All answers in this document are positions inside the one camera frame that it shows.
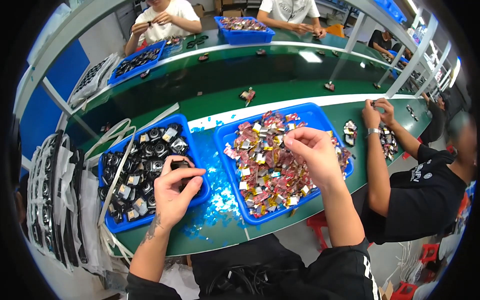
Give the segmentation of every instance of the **blue plastic tray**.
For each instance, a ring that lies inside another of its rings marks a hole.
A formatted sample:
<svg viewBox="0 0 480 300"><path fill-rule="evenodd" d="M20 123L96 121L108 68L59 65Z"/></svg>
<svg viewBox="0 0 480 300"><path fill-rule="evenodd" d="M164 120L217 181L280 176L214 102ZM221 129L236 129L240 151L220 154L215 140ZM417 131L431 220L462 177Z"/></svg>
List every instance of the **blue plastic tray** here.
<svg viewBox="0 0 480 300"><path fill-rule="evenodd" d="M388 52L392 53L393 56L396 56L398 54L398 52L395 52L393 50L389 50ZM408 60L406 58L401 57L401 56L400 56L400 61L408 62Z"/></svg>
<svg viewBox="0 0 480 300"><path fill-rule="evenodd" d="M202 160L200 159L200 156L198 155L197 148L195 146L195 142L193 141L192 134L190 133L190 129L188 128L187 119L185 118L184 115L175 114L175 115L171 115L171 116L169 116L165 119L162 119L162 120L158 121L157 123L145 128L145 129L142 129L142 130L138 131L135 134L135 139L138 140L140 134L142 134L144 132L147 132L154 127L159 127L159 126L160 127L167 127L170 123L178 123L178 124L181 124L183 126L183 131L181 132L181 135L187 138L187 143L188 143L188 146L189 146L187 154L190 157L193 158L193 163L195 164L195 166L197 168L204 168L204 166L202 164ZM120 141L118 144L110 147L110 149L108 149L104 153L106 154L110 151L111 152L115 152L115 151L123 152L123 148L129 142L130 142L130 137L127 137L127 138L123 139L122 141ZM100 159L98 161L98 173L99 174L103 174L102 156L100 157ZM203 177L204 181L202 183L202 189L200 190L200 194L197 197L194 197L190 201L190 204L188 205L188 207L197 206L197 205L205 202L206 200L208 200L210 198L210 183L208 182L207 174L205 173L202 177ZM98 185L100 187L105 185L101 178L99 178L98 182L99 182ZM127 222L127 217L126 217L125 214L123 214L123 222L117 224L113 220L113 217L111 217L109 214L106 214L105 215L105 224L107 225L107 228L112 233L117 233L117 232L128 230L128 229L131 229L131 228L143 225L143 224L148 224L148 223L152 222L153 217L154 217L154 215L148 215L148 216L146 216L142 219L136 220L134 222Z"/></svg>
<svg viewBox="0 0 480 300"><path fill-rule="evenodd" d="M300 105L295 105L291 106L288 108L283 108L278 110L282 115L287 115L290 113L297 113L298 116L300 117L300 121L304 121L308 123L308 127L312 127L315 129L323 130L323 131L333 131L334 136L337 138L338 142L340 145L344 146L343 144L343 138L336 133L332 123L328 120L327 116L323 112L323 110L316 104L314 103L305 103L305 104L300 104ZM302 205L309 201L310 199L313 199L320 195L320 190L316 189L315 191L311 192L310 194L301 197L299 200L299 203L297 205L290 206L290 208L286 209L282 207L281 209L277 209L276 211L272 213L268 213L260 218L255 218L254 216L249 214L249 209L247 205L245 204L245 198L242 196L239 190L239 179L237 177L237 166L236 166L236 161L234 159L231 159L227 155L223 153L223 150L225 149L225 144L229 143L230 145L233 145L233 141L237 137L237 134L235 133L236 130L238 130L238 126L244 122L253 122L255 120L261 119L262 114L252 116L249 118L245 118L239 121L235 121L232 123L228 123L222 126L217 127L217 129L214 132L214 141L215 145L217 147L218 153L220 154L220 159L227 171L227 176L228 179L230 180L230 183L232 185L232 190L236 196L237 202L239 204L239 209L240 213L243 216L243 219L247 221L247 223L252 224L252 225L259 225L261 223L264 223L266 221L269 221L271 219L274 219L280 215L283 215L287 213L288 211L291 211L294 207L298 207L299 205ZM348 159L348 165L347 168L345 169L346 172L346 177L350 176L353 173L353 161L351 158Z"/></svg>
<svg viewBox="0 0 480 300"><path fill-rule="evenodd" d="M122 59L122 61L115 68L115 70L113 70L112 75L111 75L110 79L108 80L108 84L119 83L120 81L123 81L123 80L129 78L130 76L135 76L135 75L141 74L141 73L147 71L148 69L150 69L151 67L153 67L154 65L156 65L156 63L160 60L160 57L162 56L163 48L165 47L166 43L167 43L167 41L160 41L158 43L147 46L147 47L143 48L142 50L140 50L138 52L135 52L132 55L127 56L126 58ZM147 52L148 50L157 49L157 48L160 48L160 52L158 53L156 60L149 61L148 63L146 63L144 65L141 65L140 67L136 67L135 69L130 70L130 71L120 75L119 77L115 78L115 73L117 72L117 68L121 65L121 63L124 60L132 60L134 57L139 56L140 54L142 54L144 52Z"/></svg>
<svg viewBox="0 0 480 300"><path fill-rule="evenodd" d="M165 47L163 48L161 59L165 59L170 55L180 53L182 52L182 50L183 50L183 39L180 40L180 43L178 45L174 45L174 46L165 45Z"/></svg>
<svg viewBox="0 0 480 300"><path fill-rule="evenodd" d="M224 17L214 17L215 22L218 25L218 29L223 34L225 39L230 45L248 45L248 44L258 44L258 43L270 43L275 31L268 28L266 31L256 31L256 30L227 30L223 27L220 20ZM247 20L256 20L253 17L243 17Z"/></svg>
<svg viewBox="0 0 480 300"><path fill-rule="evenodd" d="M401 24L406 21L406 16L402 13L398 5L393 0L374 0L383 10L389 14L395 22Z"/></svg>

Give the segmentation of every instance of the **tattoo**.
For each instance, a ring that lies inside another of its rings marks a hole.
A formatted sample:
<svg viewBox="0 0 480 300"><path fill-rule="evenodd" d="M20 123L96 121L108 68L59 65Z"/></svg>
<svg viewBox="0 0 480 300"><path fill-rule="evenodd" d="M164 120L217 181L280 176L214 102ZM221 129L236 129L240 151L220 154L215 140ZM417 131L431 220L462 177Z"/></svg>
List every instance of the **tattoo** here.
<svg viewBox="0 0 480 300"><path fill-rule="evenodd" d="M152 223L150 224L150 227L148 228L147 230L147 233L145 234L145 237L144 239L142 240L142 242L140 242L140 246L142 246L147 240L151 240L153 239L153 237L155 236L155 229L160 226L160 212L157 212L155 214L155 217L153 217L153 220L152 220Z"/></svg>

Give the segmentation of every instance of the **white t-shirt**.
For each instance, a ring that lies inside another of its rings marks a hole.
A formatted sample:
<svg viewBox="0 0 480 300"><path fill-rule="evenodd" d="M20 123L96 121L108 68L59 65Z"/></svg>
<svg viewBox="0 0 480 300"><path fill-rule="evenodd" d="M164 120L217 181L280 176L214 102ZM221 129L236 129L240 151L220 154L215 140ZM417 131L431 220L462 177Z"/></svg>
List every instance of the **white t-shirt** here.
<svg viewBox="0 0 480 300"><path fill-rule="evenodd" d="M170 4L165 11L169 15L184 18L189 21L200 21L200 18L193 10L192 5L187 0L170 0ZM135 24L152 21L158 14L159 12L154 11L153 7L149 7L137 17ZM140 36L138 39L138 46L140 46L144 40L147 41L147 44L151 45L167 36L187 36L191 34L191 32L183 30L172 23L165 25L155 23Z"/></svg>
<svg viewBox="0 0 480 300"><path fill-rule="evenodd" d="M293 24L302 23L307 15L320 17L314 0L263 0L260 10L271 13L275 20Z"/></svg>

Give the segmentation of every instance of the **red plastic stool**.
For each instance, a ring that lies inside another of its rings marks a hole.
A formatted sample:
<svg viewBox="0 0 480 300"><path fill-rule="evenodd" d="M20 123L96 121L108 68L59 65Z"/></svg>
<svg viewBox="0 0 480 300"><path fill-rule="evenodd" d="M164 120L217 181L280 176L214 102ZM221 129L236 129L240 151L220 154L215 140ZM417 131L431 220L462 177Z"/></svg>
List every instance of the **red plastic stool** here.
<svg viewBox="0 0 480 300"><path fill-rule="evenodd" d="M318 252L322 252L323 250L327 249L328 245L325 242L324 235L322 233L322 227L328 227L325 211L321 211L316 215L309 217L307 219L307 226L313 229L320 242L320 250Z"/></svg>
<svg viewBox="0 0 480 300"><path fill-rule="evenodd" d="M425 277L425 280L423 282L424 283L432 282L436 276L437 276L437 273L435 273L432 270L428 270L427 277Z"/></svg>
<svg viewBox="0 0 480 300"><path fill-rule="evenodd" d="M422 140L421 140L420 137L419 137L417 140L420 142L420 144L423 144L423 142L422 142ZM403 158L403 159L407 159L409 156L410 156L410 154L408 154L407 152L405 152L405 153L402 155L402 158Z"/></svg>
<svg viewBox="0 0 480 300"><path fill-rule="evenodd" d="M144 40L144 42L140 45L140 47L137 47L137 49L135 50L135 52L138 52L140 50L142 50L143 48L147 47L148 44L147 44L147 41Z"/></svg>
<svg viewBox="0 0 480 300"><path fill-rule="evenodd" d="M423 244L423 253L420 257L422 264L434 262L437 259L438 247L440 244Z"/></svg>
<svg viewBox="0 0 480 300"><path fill-rule="evenodd" d="M390 300L411 300L417 288L414 284L400 281L400 287L393 292Z"/></svg>

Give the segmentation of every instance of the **white wall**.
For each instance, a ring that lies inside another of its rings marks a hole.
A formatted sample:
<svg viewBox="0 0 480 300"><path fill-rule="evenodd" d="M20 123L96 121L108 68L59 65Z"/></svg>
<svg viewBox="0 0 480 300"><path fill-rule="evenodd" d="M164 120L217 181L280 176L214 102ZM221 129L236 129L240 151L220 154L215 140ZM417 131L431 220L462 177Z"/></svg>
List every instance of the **white wall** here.
<svg viewBox="0 0 480 300"><path fill-rule="evenodd" d="M95 24L78 40L87 54L91 66L98 64L112 53L123 53L123 45L127 43L123 39L114 13Z"/></svg>
<svg viewBox="0 0 480 300"><path fill-rule="evenodd" d="M358 37L357 40L360 41L360 42L370 41L370 38L372 37L372 33L376 29L378 29L380 31L383 31L384 27L382 25L378 24L377 21L375 21L374 19L372 19L371 17L366 15L365 16L365 23L364 23L363 27L360 29L359 37ZM350 36L352 31L353 31L353 27L347 28L345 30L345 35Z"/></svg>
<svg viewBox="0 0 480 300"><path fill-rule="evenodd" d="M321 5L319 3L316 3L316 4L317 4L318 13L322 18L326 18L328 13L333 13L333 8L325 5Z"/></svg>
<svg viewBox="0 0 480 300"><path fill-rule="evenodd" d="M201 4L204 6L206 12L212 12L215 10L215 0L188 0L192 5Z"/></svg>

